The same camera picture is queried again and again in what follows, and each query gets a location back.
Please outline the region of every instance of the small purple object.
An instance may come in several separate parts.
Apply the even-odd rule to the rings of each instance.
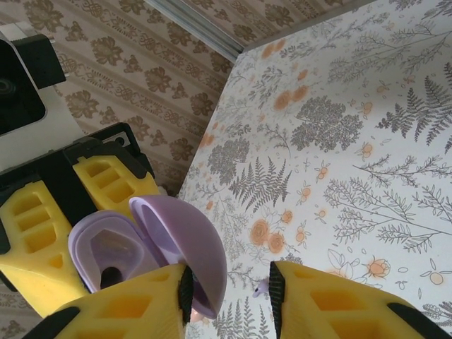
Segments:
[[[136,225],[117,212],[101,210],[83,218],[69,235],[69,252],[89,290],[185,263],[194,274],[193,308],[214,319],[225,296],[227,266],[209,219],[171,196],[134,197],[129,207]]]
[[[268,293],[268,278],[259,282],[253,293],[253,298],[257,298],[262,293]]]

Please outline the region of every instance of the botanical print wallpaper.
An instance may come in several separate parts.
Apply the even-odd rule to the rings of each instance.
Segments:
[[[378,0],[239,57],[180,197],[228,261],[188,338],[274,338],[269,263],[406,299],[452,333],[452,1]]]
[[[243,46],[353,0],[182,0]]]
[[[129,123],[156,181],[184,181],[232,68],[143,0],[1,0],[0,24],[53,36],[64,70],[56,88],[87,133]]]

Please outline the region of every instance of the yellow 3d-printed part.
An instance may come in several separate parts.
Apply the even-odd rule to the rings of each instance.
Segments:
[[[14,192],[0,218],[11,246],[0,270],[40,316],[88,294],[68,252],[72,227],[44,182]]]
[[[129,210],[132,196],[159,194],[150,173],[139,179],[114,155],[82,157],[73,169],[100,210],[115,210],[132,218]]]
[[[405,300],[296,263],[271,264],[269,292],[280,339],[424,338],[388,307],[416,311]],[[445,338],[425,321],[439,333],[428,338]]]
[[[121,282],[65,305],[24,339],[185,338],[192,277],[176,264]]]

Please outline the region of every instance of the beige damask wallpaper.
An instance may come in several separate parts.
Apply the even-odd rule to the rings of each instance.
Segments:
[[[143,0],[0,0],[0,24],[56,40],[57,86],[81,128],[128,122],[158,184],[176,193],[231,63]]]
[[[247,46],[352,0],[183,0]]]

